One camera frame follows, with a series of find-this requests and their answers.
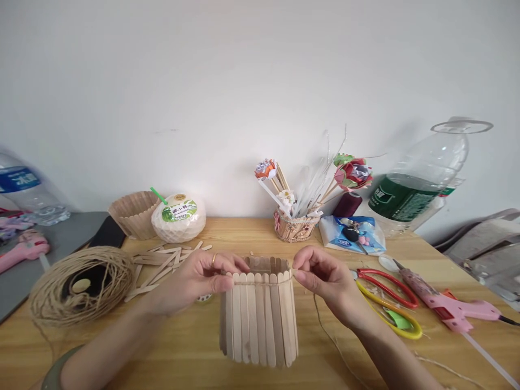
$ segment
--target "red scissors handle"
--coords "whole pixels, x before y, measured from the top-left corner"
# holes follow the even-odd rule
[[[410,298],[409,301],[402,298],[397,294],[396,292],[392,291],[388,286],[384,285],[383,283],[379,282],[377,279],[374,279],[367,274],[375,274],[382,276],[383,278],[389,280],[393,284],[395,284],[401,291]],[[357,270],[358,278],[366,280],[367,282],[370,282],[372,284],[375,284],[377,287],[382,289],[384,292],[386,292],[389,296],[394,298],[396,301],[398,301],[400,304],[402,304],[405,307],[408,307],[410,309],[414,309],[419,306],[419,301],[417,300],[417,297],[415,294],[406,286],[405,284],[401,283],[398,279],[394,278],[392,275],[389,275],[383,271],[372,269],[372,268],[359,268]]]

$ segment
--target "blue bottle label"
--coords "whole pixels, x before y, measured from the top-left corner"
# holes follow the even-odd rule
[[[27,167],[0,170],[0,193],[18,192],[36,187],[41,181]]]

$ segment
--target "forearm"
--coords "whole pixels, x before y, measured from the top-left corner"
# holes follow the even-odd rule
[[[148,312],[145,298],[67,360],[60,376],[63,390],[104,388],[155,334],[163,317]],[[42,382],[31,390],[40,390]]]
[[[439,382],[385,324],[381,323],[377,332],[357,331],[356,335],[390,390],[443,390]]]

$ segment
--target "brown paper basket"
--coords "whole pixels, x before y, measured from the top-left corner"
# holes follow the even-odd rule
[[[298,356],[293,273],[287,260],[247,257],[248,274],[220,296],[220,349],[229,359],[290,367]]]
[[[289,219],[280,209],[273,214],[275,232],[278,238],[285,242],[306,241],[313,233],[320,217],[302,217]]]
[[[108,213],[128,237],[147,240],[157,235],[152,213],[160,202],[152,191],[134,192],[112,203]]]

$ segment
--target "glue gun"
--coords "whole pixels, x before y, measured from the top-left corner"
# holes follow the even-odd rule
[[[18,241],[19,243],[13,249],[0,256],[0,274],[25,259],[36,260],[50,250],[45,237],[34,229],[23,232]]]
[[[423,278],[404,268],[395,261],[399,267],[399,273],[408,286],[422,299],[430,309],[435,311],[442,322],[453,332],[465,333],[473,329],[466,317],[481,320],[497,321],[502,319],[500,311],[486,301],[473,301],[471,303],[457,301],[449,298],[426,283]]]

